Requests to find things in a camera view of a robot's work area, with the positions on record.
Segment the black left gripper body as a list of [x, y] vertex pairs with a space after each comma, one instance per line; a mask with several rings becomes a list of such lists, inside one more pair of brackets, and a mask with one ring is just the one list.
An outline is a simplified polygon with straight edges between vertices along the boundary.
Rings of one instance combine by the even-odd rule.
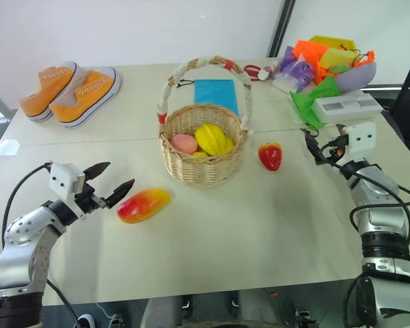
[[107, 207], [105, 199], [98, 197], [94, 192], [95, 189], [88, 183], [85, 183], [82, 191], [74, 196], [74, 202], [85, 215], [94, 212], [96, 209]]

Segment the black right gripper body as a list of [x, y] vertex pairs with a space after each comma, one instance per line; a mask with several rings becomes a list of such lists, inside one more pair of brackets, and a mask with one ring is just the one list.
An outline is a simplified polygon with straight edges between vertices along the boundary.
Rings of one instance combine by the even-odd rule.
[[[345, 148], [349, 144], [348, 135], [336, 137], [322, 147], [322, 155], [327, 163], [336, 163], [345, 153]], [[324, 155], [324, 151], [328, 150], [329, 156]]]

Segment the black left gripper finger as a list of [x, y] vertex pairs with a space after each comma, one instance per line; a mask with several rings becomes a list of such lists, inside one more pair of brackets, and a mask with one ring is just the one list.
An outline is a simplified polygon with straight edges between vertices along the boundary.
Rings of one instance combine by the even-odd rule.
[[122, 183], [119, 187], [117, 187], [113, 193], [107, 198], [107, 207], [112, 208], [115, 206], [120, 200], [122, 200], [133, 187], [135, 179], [131, 179]]
[[101, 175], [110, 165], [110, 162], [97, 163], [83, 171], [85, 175], [85, 181], [93, 180], [99, 175]]

